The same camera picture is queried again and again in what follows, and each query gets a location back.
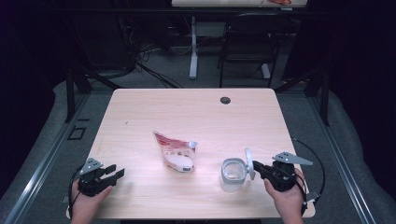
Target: gray carpet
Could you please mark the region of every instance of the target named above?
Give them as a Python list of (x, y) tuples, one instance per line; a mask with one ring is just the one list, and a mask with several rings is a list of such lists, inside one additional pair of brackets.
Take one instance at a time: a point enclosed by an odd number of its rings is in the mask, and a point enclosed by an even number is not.
[[(154, 50), (149, 57), (146, 54), (145, 59), (148, 61), (142, 61), (142, 63), (158, 73), (173, 78), (183, 88), (216, 88), (219, 85), (219, 70), (216, 68), (217, 50), (219, 48), (215, 42), (203, 44), (200, 47), (198, 78), (195, 80), (189, 79), (188, 75), (189, 53), (175, 54)], [(287, 55), (288, 48), (284, 48), (281, 63), (276, 71), (274, 87), (281, 84), (282, 67), (287, 60)], [(228, 66), (227, 71), (234, 71), (236, 74), (247, 72), (254, 77), (260, 76), (260, 72), (254, 73), (254, 70), (248, 71), (246, 67), (241, 66)], [(111, 80), (125, 88), (164, 88), (158, 79), (146, 72), (140, 72), (139, 69), (135, 69), (127, 76)], [(228, 84), (231, 87), (236, 87), (236, 85), (239, 87), (263, 87), (265, 85), (263, 80), (254, 80), (253, 83), (251, 80), (249, 82), (230, 81)], [(57, 146), (59, 153), (54, 156), (54, 163), (44, 176), (44, 183), (40, 186), (38, 193), (33, 196), (32, 202), (26, 206), (26, 212), (22, 213), (21, 220), (22, 223), (69, 223), (69, 219), (65, 217), (67, 203), (63, 202), (64, 196), (67, 196), (68, 182), (71, 174), (88, 156), (112, 92), (110, 88), (96, 80), (91, 80), (91, 84), (93, 86), (92, 94), (78, 95), (78, 103), (81, 104), (78, 106), (80, 110), (70, 124), (64, 124), (66, 118), (65, 83), (54, 89), (57, 98), (49, 119), (18, 176), (1, 199), (0, 222), (6, 222), (35, 170), (39, 168), (40, 162), (50, 150), (53, 150), (54, 146)], [(324, 163), (326, 170), (326, 187), (316, 205), (316, 215), (306, 219), (305, 223), (362, 223), (360, 213), (351, 200), (346, 181), (337, 169), (332, 146), (326, 133), (323, 132), (320, 119), (316, 116), (318, 113), (316, 99), (305, 98), (303, 89), (304, 83), (278, 94), (277, 97), (290, 136), (312, 147)], [(364, 196), (376, 223), (392, 223), (396, 220), (396, 203), (373, 180), (369, 169), (362, 160), (359, 137), (343, 106), (333, 94), (330, 97), (329, 121), (330, 131), (342, 150), (347, 166), (361, 188), (361, 194)], [(80, 140), (67, 140), (74, 127), (85, 129), (85, 133)], [(299, 156), (314, 162), (314, 166), (303, 167), (303, 169), (309, 188), (319, 190), (322, 176), (318, 161), (304, 146), (295, 143), (295, 148)], [(117, 220), (95, 220), (94, 223), (120, 222)], [(263, 219), (262, 223), (282, 222), (280, 219)]]

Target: person's left hand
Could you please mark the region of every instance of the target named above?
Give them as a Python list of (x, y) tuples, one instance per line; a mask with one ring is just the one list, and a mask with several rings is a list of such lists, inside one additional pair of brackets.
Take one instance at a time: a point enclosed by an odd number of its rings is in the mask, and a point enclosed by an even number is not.
[(82, 193), (78, 194), (78, 180), (76, 180), (72, 187), (72, 200), (74, 201), (76, 199), (73, 204), (72, 223), (90, 223), (93, 220), (100, 203), (105, 199), (105, 197), (107, 197), (112, 189), (112, 186), (109, 186), (99, 194), (89, 197)]

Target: plastic bag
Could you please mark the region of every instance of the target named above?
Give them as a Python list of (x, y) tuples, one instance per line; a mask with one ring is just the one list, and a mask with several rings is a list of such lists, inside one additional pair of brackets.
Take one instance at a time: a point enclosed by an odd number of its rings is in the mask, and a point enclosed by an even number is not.
[(154, 132), (154, 135), (161, 148), (165, 165), (180, 173), (189, 173), (193, 170), (196, 142), (167, 138), (158, 132)]

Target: chair seat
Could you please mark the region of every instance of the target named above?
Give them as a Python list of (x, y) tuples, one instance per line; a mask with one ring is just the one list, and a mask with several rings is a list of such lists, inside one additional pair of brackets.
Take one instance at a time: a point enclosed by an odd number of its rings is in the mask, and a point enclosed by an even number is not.
[(275, 57), (268, 35), (230, 35), (225, 55), (234, 63), (271, 63)]

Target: gray floor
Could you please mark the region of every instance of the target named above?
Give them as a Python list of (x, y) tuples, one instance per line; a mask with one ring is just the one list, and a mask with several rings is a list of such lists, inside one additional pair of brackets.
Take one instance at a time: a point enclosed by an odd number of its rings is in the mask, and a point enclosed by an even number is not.
[[(287, 45), (282, 51), (276, 70), (276, 87), (281, 82), (282, 68), (287, 61)], [(144, 65), (168, 75), (183, 88), (216, 88), (219, 85), (218, 46), (204, 43), (200, 46), (198, 78), (189, 79), (190, 54), (175, 54), (154, 50)], [(254, 69), (228, 66), (234, 74)], [(163, 88), (163, 84), (146, 72), (134, 70), (125, 77), (112, 79), (125, 88)], [(265, 81), (230, 81), (230, 87), (263, 87)], [(78, 112), (75, 118), (64, 124), (66, 118), (65, 83), (54, 91), (57, 98), (49, 119), (38, 137), (29, 157), (22, 166), (7, 193), (0, 201), (0, 222), (20, 223), (69, 223), (65, 217), (67, 185), (71, 174), (87, 158), (93, 138), (99, 128), (111, 90), (91, 80), (93, 92), (78, 95)], [(373, 180), (364, 164), (361, 144), (342, 104), (331, 94), (329, 121), (323, 126), (318, 118), (318, 103), (315, 98), (303, 94), (304, 83), (277, 95), (290, 136), (311, 146), (324, 163), (326, 186), (316, 205), (316, 215), (306, 223), (392, 223), (396, 220), (396, 203)], [(74, 127), (85, 128), (81, 140), (67, 140)], [(315, 163), (304, 167), (309, 188), (319, 189), (321, 170), (313, 154), (296, 143), (297, 154)], [(29, 181), (42, 180), (37, 185)], [(95, 220), (94, 223), (120, 223), (117, 220)], [(264, 219), (262, 223), (281, 223), (280, 219)]]

